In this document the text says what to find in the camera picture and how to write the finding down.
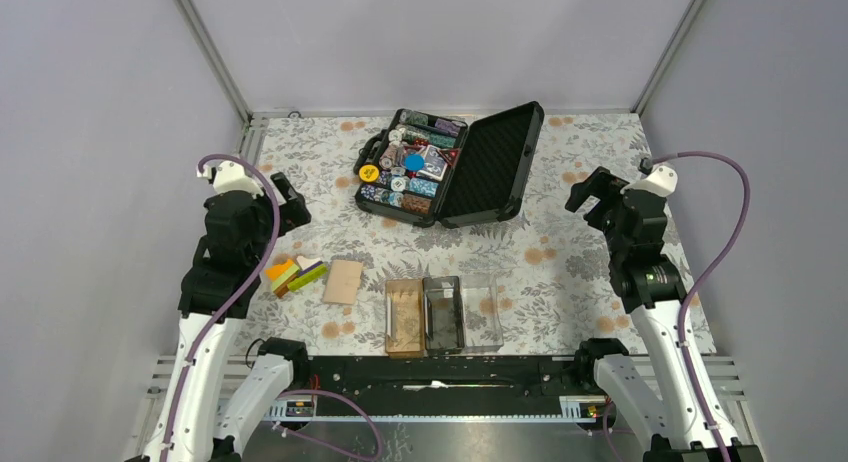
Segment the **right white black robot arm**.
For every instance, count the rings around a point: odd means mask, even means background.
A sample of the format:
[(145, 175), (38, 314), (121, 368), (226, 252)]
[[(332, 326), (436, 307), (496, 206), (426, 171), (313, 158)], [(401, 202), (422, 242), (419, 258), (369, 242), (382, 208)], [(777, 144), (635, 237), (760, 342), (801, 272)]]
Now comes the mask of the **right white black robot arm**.
[(656, 385), (614, 338), (582, 342), (573, 378), (583, 392), (608, 398), (602, 429), (611, 412), (625, 420), (645, 461), (760, 461), (760, 449), (742, 441), (713, 388), (691, 339), (690, 294), (663, 252), (667, 198), (677, 182), (667, 165), (636, 182), (599, 167), (572, 187), (567, 211), (596, 200), (584, 219), (605, 238), (610, 284), (647, 349)]

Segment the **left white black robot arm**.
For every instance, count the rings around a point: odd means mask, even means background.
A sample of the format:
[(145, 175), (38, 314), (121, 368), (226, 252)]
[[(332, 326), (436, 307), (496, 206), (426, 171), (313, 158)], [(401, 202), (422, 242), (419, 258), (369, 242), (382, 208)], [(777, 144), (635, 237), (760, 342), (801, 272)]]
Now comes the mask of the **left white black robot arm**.
[(238, 157), (213, 154), (201, 159), (197, 174), (214, 194), (203, 204), (206, 232), (181, 282), (179, 338), (162, 411), (139, 461), (239, 461), (277, 397), (301, 391), (310, 379), (304, 343), (271, 338), (235, 393), (219, 402), (260, 273), (278, 238), (311, 215), (281, 172), (265, 177)]

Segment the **amber transparent card holder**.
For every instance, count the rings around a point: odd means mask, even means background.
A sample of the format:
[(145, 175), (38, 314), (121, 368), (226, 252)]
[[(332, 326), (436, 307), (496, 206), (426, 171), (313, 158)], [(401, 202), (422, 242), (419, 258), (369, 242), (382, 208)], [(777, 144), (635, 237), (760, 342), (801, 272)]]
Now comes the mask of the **amber transparent card holder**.
[(423, 286), (420, 279), (385, 283), (385, 350), (390, 358), (425, 356)]

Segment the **blue playing card deck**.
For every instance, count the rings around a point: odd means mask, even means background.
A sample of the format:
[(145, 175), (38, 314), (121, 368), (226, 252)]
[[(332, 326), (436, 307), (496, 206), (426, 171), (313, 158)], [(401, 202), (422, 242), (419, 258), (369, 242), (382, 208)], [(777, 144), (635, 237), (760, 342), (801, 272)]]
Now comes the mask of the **blue playing card deck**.
[(427, 146), (419, 155), (423, 159), (423, 167), (417, 171), (417, 175), (441, 182), (448, 169), (448, 163), (442, 157), (441, 150), (435, 146)]

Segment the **smoky black card holder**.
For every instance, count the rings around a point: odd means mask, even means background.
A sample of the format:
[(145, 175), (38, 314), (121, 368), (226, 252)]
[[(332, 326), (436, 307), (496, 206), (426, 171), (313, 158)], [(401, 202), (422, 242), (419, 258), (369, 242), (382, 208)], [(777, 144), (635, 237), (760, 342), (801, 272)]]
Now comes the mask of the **smoky black card holder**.
[(463, 303), (457, 276), (422, 280), (428, 356), (459, 354), (465, 347)]

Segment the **clear transparent card holder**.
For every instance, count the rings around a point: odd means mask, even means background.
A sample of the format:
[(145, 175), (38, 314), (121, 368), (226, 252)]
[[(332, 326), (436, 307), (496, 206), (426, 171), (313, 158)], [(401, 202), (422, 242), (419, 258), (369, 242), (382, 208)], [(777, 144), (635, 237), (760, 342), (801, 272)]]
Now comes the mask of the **clear transparent card holder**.
[(504, 345), (496, 279), (490, 274), (460, 278), (463, 303), (463, 354), (498, 352)]

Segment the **colourful sticky note stack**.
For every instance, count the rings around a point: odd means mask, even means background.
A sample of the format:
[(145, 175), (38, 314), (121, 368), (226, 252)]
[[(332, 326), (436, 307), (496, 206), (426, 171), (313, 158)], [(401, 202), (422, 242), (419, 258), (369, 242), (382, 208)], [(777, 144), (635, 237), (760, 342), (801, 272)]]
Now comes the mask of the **colourful sticky note stack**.
[(277, 298), (283, 298), (290, 292), (300, 290), (327, 272), (328, 267), (325, 262), (304, 256), (288, 259), (264, 270), (270, 282), (270, 291)]

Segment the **floral patterned table mat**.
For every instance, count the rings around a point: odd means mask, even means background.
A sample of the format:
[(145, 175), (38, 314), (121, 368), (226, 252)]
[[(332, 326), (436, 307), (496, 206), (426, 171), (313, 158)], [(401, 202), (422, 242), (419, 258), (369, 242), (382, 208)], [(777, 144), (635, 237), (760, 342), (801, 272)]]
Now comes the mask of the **floral patterned table mat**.
[(613, 293), (602, 235), (564, 208), (571, 186), (599, 166), (627, 180), (649, 154), (634, 114), (549, 115), (544, 119), (520, 213), (459, 229), (414, 227), (365, 213), (354, 197), (353, 165), (388, 117), (275, 118), (258, 166), (282, 172), (301, 192), (310, 224), (280, 240), (273, 259), (297, 256), (362, 262), (352, 306), (322, 301), (315, 282), (283, 298), (260, 289), (237, 345), (278, 336), (315, 355), (381, 355), (385, 283), (390, 279), (490, 274), (497, 282), (505, 354), (569, 354), (591, 337), (615, 337), (634, 354), (644, 344)]

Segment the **yellow round poker chip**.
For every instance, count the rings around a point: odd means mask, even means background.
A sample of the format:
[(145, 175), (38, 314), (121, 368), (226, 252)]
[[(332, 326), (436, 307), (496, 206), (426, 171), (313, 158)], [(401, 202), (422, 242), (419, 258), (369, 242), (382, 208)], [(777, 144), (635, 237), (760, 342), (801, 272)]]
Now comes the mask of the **yellow round poker chip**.
[(362, 165), (358, 170), (358, 176), (364, 183), (373, 183), (379, 180), (381, 169), (373, 164)]

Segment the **blue round poker chip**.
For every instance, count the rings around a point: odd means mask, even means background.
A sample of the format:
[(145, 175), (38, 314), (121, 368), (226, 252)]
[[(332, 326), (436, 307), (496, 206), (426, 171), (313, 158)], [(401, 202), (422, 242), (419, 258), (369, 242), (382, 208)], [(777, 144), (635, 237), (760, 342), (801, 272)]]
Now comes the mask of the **blue round poker chip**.
[(422, 155), (412, 153), (405, 156), (404, 167), (409, 172), (418, 172), (425, 167), (425, 159)]

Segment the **black poker chip case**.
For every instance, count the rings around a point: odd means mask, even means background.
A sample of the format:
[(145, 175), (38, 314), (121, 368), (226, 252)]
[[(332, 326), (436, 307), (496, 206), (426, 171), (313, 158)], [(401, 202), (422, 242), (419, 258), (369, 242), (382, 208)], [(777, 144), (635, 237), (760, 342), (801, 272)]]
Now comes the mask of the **black poker chip case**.
[[(373, 183), (360, 180), (355, 203), (366, 213), (423, 228), (512, 219), (521, 209), (543, 122), (536, 101), (472, 123), (399, 109), (360, 150), (355, 172), (373, 164), (381, 174)], [(448, 163), (441, 182), (404, 167), (406, 155), (427, 146), (438, 147)]]

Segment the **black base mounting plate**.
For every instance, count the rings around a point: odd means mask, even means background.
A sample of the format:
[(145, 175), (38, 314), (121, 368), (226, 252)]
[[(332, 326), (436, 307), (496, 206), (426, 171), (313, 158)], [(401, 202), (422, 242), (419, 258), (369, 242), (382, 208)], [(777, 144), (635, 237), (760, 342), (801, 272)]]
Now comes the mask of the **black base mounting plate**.
[(289, 391), (306, 390), (315, 415), (374, 418), (565, 417), (595, 419), (610, 397), (588, 366), (556, 356), (316, 356), (294, 365)]

